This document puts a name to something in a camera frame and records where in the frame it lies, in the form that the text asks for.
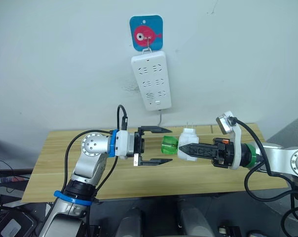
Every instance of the wooden tabletop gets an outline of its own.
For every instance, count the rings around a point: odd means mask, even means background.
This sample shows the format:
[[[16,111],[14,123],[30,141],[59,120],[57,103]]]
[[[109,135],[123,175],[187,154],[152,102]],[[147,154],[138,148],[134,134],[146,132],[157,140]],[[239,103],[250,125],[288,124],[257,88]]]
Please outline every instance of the wooden tabletop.
[[[263,141],[262,134],[256,124],[249,124]],[[161,153],[161,141],[164,135],[181,134],[183,127],[166,127],[173,131],[169,134],[145,133],[145,160],[151,158],[172,158],[173,161],[159,166],[133,166],[133,159],[118,160],[117,166],[100,189],[98,199],[134,198],[164,195],[201,194],[243,191],[244,177],[249,171],[246,168],[230,170],[213,167],[211,161],[184,161],[176,155]],[[41,154],[34,167],[31,178],[24,192],[22,202],[54,201],[53,193],[60,190],[64,180],[64,156],[68,143],[81,131],[53,131],[48,134]],[[197,126],[199,142],[212,144],[215,137],[228,138],[222,135],[217,125]],[[70,178],[77,159],[80,156],[79,138],[69,153]],[[250,142],[252,137],[242,129],[242,142]],[[114,158],[108,158],[104,178],[112,167]],[[249,182],[250,189],[272,189],[287,187],[285,181],[269,177],[267,174],[255,172]]]

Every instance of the blue sticker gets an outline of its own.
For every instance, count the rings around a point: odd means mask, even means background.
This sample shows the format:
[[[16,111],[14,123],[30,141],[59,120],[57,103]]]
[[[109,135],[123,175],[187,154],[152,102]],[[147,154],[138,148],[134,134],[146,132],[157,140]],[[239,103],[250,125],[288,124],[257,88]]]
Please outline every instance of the blue sticker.
[[[163,21],[161,16],[133,16],[129,21],[130,32],[135,50],[143,51],[149,46],[160,50],[163,45]]]

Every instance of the power socket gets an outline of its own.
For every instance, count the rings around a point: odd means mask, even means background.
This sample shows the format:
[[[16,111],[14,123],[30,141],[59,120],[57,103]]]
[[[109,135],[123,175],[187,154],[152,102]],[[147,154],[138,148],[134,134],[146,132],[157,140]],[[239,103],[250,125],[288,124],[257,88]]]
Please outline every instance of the power socket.
[[[167,61],[163,51],[134,56],[131,59],[141,96],[149,111],[171,107]]]

